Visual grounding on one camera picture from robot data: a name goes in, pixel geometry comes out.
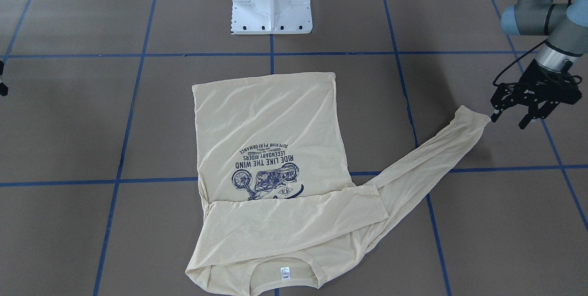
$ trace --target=care label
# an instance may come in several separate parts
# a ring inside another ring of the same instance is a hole
[[[282,273],[282,280],[290,280],[290,268],[289,267],[280,268],[280,272]]]

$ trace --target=printed graphic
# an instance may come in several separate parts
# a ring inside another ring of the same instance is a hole
[[[287,196],[289,193],[291,193],[293,191],[293,189],[291,189],[290,187],[283,187],[281,189],[281,191],[277,192],[278,194],[282,194],[284,196]]]
[[[261,199],[270,193],[273,193],[273,198],[300,195],[304,185],[301,184],[298,191],[298,185],[293,185],[298,181],[300,168],[294,163],[294,155],[288,155],[287,150],[285,143],[257,143],[242,148],[235,162],[237,170],[231,177],[233,186],[247,191],[248,200]]]
[[[271,193],[272,190],[283,187],[286,183],[296,182],[300,169],[294,163],[286,163],[281,168],[274,170],[259,171],[255,176],[255,186],[251,189],[251,173],[248,170],[237,170],[233,174],[233,185],[239,190],[246,190],[249,193],[249,199],[260,199],[263,196]],[[288,192],[283,194],[282,189],[280,194],[288,195],[292,191],[288,188]]]

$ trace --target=blue tape grid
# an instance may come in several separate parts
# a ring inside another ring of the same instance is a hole
[[[133,121],[133,110],[135,106],[135,99],[137,97],[137,91],[139,89],[139,82],[141,81],[141,72],[143,72],[143,62],[145,62],[145,53],[147,52],[147,43],[149,42],[149,32],[151,31],[151,23],[153,21],[153,13],[155,12],[155,3],[157,0],[152,0],[151,2],[151,11],[149,12],[149,21],[147,22],[147,30],[145,30],[145,40],[143,41],[143,50],[141,52],[141,60],[139,61],[139,69],[137,70],[137,78],[135,80],[135,88],[133,91],[133,97],[130,102],[130,109],[129,109],[129,117],[126,122],[126,130],[124,131],[124,141],[122,143],[122,150],[120,151],[120,163],[118,166],[118,172],[116,173],[116,183],[114,185],[114,190],[112,191],[112,200],[111,200],[111,207],[108,214],[108,221],[107,221],[107,228],[104,234],[104,242],[102,244],[102,251],[100,254],[100,262],[98,264],[98,271],[96,273],[96,282],[94,283],[94,293],[93,296],[98,295],[98,291],[100,288],[100,281],[102,278],[102,269],[104,267],[104,260],[107,254],[107,247],[108,247],[108,239],[110,237],[110,231],[112,226],[112,218],[114,216],[114,209],[116,206],[116,196],[118,195],[118,188],[120,185],[120,177],[122,175],[122,167],[124,165],[124,154],[126,154],[126,145],[129,141],[129,134],[130,134],[130,125]]]
[[[414,128],[414,122],[413,122],[413,118],[412,118],[412,113],[410,112],[410,102],[409,102],[409,98],[408,98],[408,94],[406,91],[406,86],[405,86],[405,82],[404,82],[404,78],[403,78],[403,72],[401,69],[401,62],[399,59],[399,55],[442,55],[442,54],[449,54],[449,55],[472,55],[472,54],[510,54],[513,53],[515,55],[515,57],[518,57],[519,54],[524,53],[524,51],[516,51],[512,40],[510,39],[510,36],[506,36],[506,38],[508,39],[509,45],[511,47],[511,51],[398,51],[397,46],[396,46],[396,40],[394,37],[394,31],[393,31],[393,26],[391,23],[391,17],[390,17],[390,12],[389,12],[389,8],[388,8],[388,2],[386,0],[383,0],[384,3],[384,8],[386,11],[386,17],[388,18],[388,25],[389,25],[389,30],[390,30],[390,38],[391,38],[391,42],[392,42],[392,46],[393,46],[393,51],[335,51],[335,52],[286,52],[286,53],[275,53],[274,51],[274,38],[273,35],[270,35],[270,52],[269,53],[147,53],[147,43],[149,40],[149,32],[151,30],[151,23],[153,20],[153,13],[155,11],[155,4],[156,4],[156,0],[153,0],[152,5],[151,5],[151,11],[149,13],[149,21],[147,23],[147,30],[145,32],[145,40],[143,42],[143,50],[141,52],[141,54],[79,54],[79,55],[11,55],[11,51],[13,49],[13,46],[17,40],[17,36],[19,34],[19,31],[23,25],[23,21],[25,19],[25,16],[27,15],[28,9],[31,5],[33,0],[28,0],[27,4],[25,5],[25,9],[23,10],[23,14],[21,15],[21,18],[19,19],[19,22],[17,24],[17,28],[13,34],[13,37],[10,41],[10,44],[8,46],[8,49],[6,50],[6,53],[4,54],[4,62],[6,63],[6,61],[8,61],[9,58],[16,58],[16,59],[50,59],[50,58],[101,58],[101,57],[140,57],[141,60],[139,62],[139,69],[137,72],[137,77],[136,77],[136,81],[135,81],[135,88],[134,88],[134,93],[133,93],[133,97],[132,97],[132,102],[131,102],[131,106],[130,106],[130,112],[129,112],[129,117],[127,120],[127,125],[126,125],[126,130],[125,130],[125,134],[124,134],[124,143],[123,143],[123,147],[121,150],[121,154],[120,154],[120,163],[119,163],[119,168],[117,171],[117,175],[116,175],[116,179],[104,179],[104,180],[76,180],[76,181],[39,181],[39,182],[2,182],[0,183],[0,188],[1,187],[31,187],[31,186],[53,186],[53,185],[101,185],[101,184],[115,184],[114,190],[113,190],[113,195],[112,195],[112,200],[111,200],[111,208],[109,211],[109,217],[108,217],[108,221],[107,221],[107,229],[105,231],[105,238],[104,238],[104,242],[103,242],[103,247],[102,247],[102,251],[101,251],[101,258],[100,258],[100,263],[99,263],[99,268],[97,271],[97,275],[96,275],[96,283],[95,283],[95,288],[94,288],[94,296],[97,296],[98,294],[98,290],[99,290],[99,285],[100,285],[100,280],[101,280],[101,275],[102,275],[102,269],[103,269],[103,265],[104,265],[104,260],[105,260],[105,255],[106,255],[106,251],[107,251],[107,243],[108,243],[108,238],[109,238],[109,232],[110,232],[110,228],[112,226],[112,217],[113,217],[113,213],[114,213],[114,209],[116,206],[116,196],[118,194],[118,187],[120,184],[123,183],[150,183],[150,182],[193,182],[193,181],[197,181],[198,177],[197,176],[192,176],[192,177],[158,177],[158,178],[146,178],[146,179],[122,179],[121,175],[122,175],[122,168],[124,166],[124,154],[126,152],[126,145],[128,143],[128,137],[130,134],[130,126],[132,124],[132,116],[133,116],[133,110],[134,110],[134,103],[135,103],[135,98],[137,95],[137,91],[138,91],[138,86],[139,86],[139,82],[141,80],[141,72],[142,72],[142,68],[143,68],[143,63],[145,61],[146,57],[237,57],[237,56],[267,56],[270,57],[270,72],[271,74],[274,73],[274,68],[275,68],[275,62],[274,62],[274,57],[275,56],[336,56],[336,55],[394,55],[396,58],[396,63],[397,63],[397,67],[399,70],[399,76],[400,76],[400,80],[401,80],[401,85],[402,85],[402,90],[403,90],[403,94],[405,95],[405,99],[406,99],[406,110],[407,110],[407,115],[409,117],[409,122],[410,125],[413,129],[413,136],[414,136],[414,143],[415,143],[415,147],[418,147],[418,139],[416,136],[416,130]],[[500,11],[498,10],[498,7],[496,5],[495,0],[491,0],[494,6],[494,9],[496,11],[496,14],[498,15],[498,17],[500,17]],[[519,62],[519,68],[521,70],[521,72],[523,72],[523,66],[521,65],[521,63]],[[575,191],[571,185],[571,182],[567,176],[566,170],[570,170],[570,169],[586,169],[588,168],[588,165],[564,165],[561,162],[561,158],[557,152],[557,148],[556,145],[550,135],[550,132],[548,130],[548,126],[546,124],[546,122],[544,122],[544,120],[542,120],[542,125],[544,127],[544,130],[546,132],[546,136],[548,137],[548,140],[550,142],[550,145],[552,146],[552,150],[554,152],[554,155],[556,156],[558,165],[549,165],[549,166],[512,166],[512,167],[502,167],[502,168],[457,168],[457,169],[453,169],[450,171],[450,173],[466,173],[466,172],[496,172],[496,171],[536,171],[536,170],[561,170],[561,173],[565,179],[565,182],[567,183],[568,189],[574,199],[574,202],[576,204],[576,208],[580,214],[580,218],[582,219],[582,222],[584,223],[584,226],[586,227],[586,231],[588,231],[588,222],[586,220],[586,215],[584,214],[579,201],[577,199],[577,196],[575,194]],[[360,171],[360,172],[351,172],[351,176],[373,176],[373,175],[377,175],[379,174],[380,171]],[[439,252],[439,260],[441,262],[441,268],[443,270],[443,278],[445,280],[445,285],[447,288],[447,294],[448,296],[451,295],[451,289],[450,289],[450,285],[449,285],[449,279],[448,279],[448,275],[447,275],[447,269],[445,267],[445,261],[443,260],[443,252],[441,249],[441,242],[440,242],[440,238],[439,238],[439,233],[437,230],[437,226],[435,223],[435,214],[433,211],[433,206],[432,206],[432,201],[430,199],[430,196],[427,195],[426,197],[427,199],[427,203],[428,203],[428,207],[429,207],[429,213],[430,213],[430,218],[431,218],[431,223],[433,226],[433,232],[435,234],[435,241],[437,243],[437,250]],[[276,289],[275,290],[275,295],[279,296],[279,290]]]
[[[387,0],[382,0],[382,1],[384,1],[384,8],[386,9],[386,17],[388,18],[388,26],[390,28],[390,38],[392,41],[392,47],[393,47],[394,51],[397,51],[396,40],[394,37],[394,28],[392,26],[390,11],[388,9],[388,1]],[[398,67],[398,74],[399,74],[400,81],[401,81],[402,93],[404,94],[404,97],[406,100],[406,112],[408,114],[410,127],[412,128],[412,133],[413,133],[413,137],[414,137],[414,147],[417,148],[418,147],[418,137],[416,136],[416,128],[414,127],[414,120],[412,118],[412,112],[410,112],[410,101],[408,98],[408,93],[406,92],[406,85],[405,85],[405,81],[404,81],[404,76],[403,76],[403,72],[402,72],[402,65],[401,65],[401,60],[400,60],[399,54],[396,53],[395,58],[396,58],[396,65]],[[437,230],[437,223],[435,221],[435,212],[433,210],[433,204],[431,203],[431,197],[429,194],[427,194],[426,199],[427,199],[427,204],[429,207],[429,215],[431,218],[433,235],[435,236],[435,243],[437,245],[437,253],[439,254],[439,263],[441,264],[441,271],[443,273],[443,281],[445,282],[445,289],[447,292],[447,296],[451,296],[451,286],[449,285],[449,276],[447,275],[447,268],[445,266],[445,259],[443,257],[443,248],[441,247],[441,240],[439,239],[439,232]]]

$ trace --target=motorcycle graphic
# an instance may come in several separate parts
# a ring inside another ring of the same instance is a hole
[[[252,175],[248,170],[237,170],[233,173],[232,181],[235,188],[246,190],[248,200],[260,199],[274,189],[284,187],[286,183],[296,182],[300,169],[294,163],[283,164],[281,168],[259,171],[255,175],[255,185],[251,186]]]

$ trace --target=table surface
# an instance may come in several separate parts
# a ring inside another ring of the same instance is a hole
[[[335,72],[361,184],[460,105],[492,113],[494,76],[543,40],[502,34],[515,2],[311,0],[311,34],[235,36],[231,0],[0,0],[0,294],[206,295],[183,273],[202,226],[191,85]],[[275,293],[588,294],[587,110],[524,131],[508,110],[355,269]]]

